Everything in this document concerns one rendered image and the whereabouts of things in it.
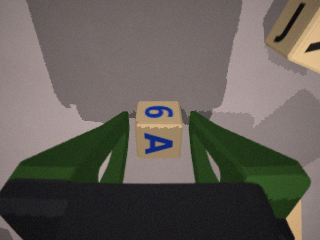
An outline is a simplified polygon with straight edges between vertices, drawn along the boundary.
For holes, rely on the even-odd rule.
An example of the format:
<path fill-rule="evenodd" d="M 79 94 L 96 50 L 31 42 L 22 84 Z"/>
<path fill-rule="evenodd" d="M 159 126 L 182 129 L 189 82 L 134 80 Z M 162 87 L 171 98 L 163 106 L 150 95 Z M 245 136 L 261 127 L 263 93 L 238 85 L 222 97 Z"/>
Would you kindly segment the tan flat mat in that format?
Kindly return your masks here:
<path fill-rule="evenodd" d="M 286 218 L 295 240 L 302 240 L 301 199 Z"/>

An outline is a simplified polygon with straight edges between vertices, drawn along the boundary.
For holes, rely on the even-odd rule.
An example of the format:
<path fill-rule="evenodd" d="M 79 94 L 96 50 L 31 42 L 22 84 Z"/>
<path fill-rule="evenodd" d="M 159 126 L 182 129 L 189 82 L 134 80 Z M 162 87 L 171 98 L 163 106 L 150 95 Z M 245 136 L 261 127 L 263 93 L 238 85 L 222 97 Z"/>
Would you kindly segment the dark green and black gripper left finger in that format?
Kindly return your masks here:
<path fill-rule="evenodd" d="M 123 111 L 97 128 L 21 161 L 8 180 L 123 183 L 129 131 L 128 111 Z M 109 163 L 99 182 L 99 169 L 110 153 Z"/>

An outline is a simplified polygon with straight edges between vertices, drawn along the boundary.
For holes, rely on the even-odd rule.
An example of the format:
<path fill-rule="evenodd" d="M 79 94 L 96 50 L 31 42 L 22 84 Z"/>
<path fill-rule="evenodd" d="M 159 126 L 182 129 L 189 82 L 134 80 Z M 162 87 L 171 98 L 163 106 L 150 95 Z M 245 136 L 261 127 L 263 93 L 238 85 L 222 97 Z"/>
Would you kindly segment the tan letter block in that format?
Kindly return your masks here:
<path fill-rule="evenodd" d="M 265 45 L 320 73 L 320 0 L 289 0 Z"/>
<path fill-rule="evenodd" d="M 138 158 L 180 158 L 183 122 L 178 101 L 140 101 L 134 127 Z"/>

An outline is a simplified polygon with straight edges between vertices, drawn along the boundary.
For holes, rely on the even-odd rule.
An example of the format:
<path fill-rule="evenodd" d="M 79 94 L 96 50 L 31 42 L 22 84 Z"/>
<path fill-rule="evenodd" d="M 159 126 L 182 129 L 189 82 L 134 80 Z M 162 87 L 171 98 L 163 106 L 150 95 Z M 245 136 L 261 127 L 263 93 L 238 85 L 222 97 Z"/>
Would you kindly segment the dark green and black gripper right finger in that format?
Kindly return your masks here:
<path fill-rule="evenodd" d="M 219 167 L 220 183 L 259 184 L 276 219 L 286 219 L 311 185 L 297 160 L 220 127 L 196 111 L 190 112 L 189 138 L 195 183 L 219 183 L 209 153 Z"/>

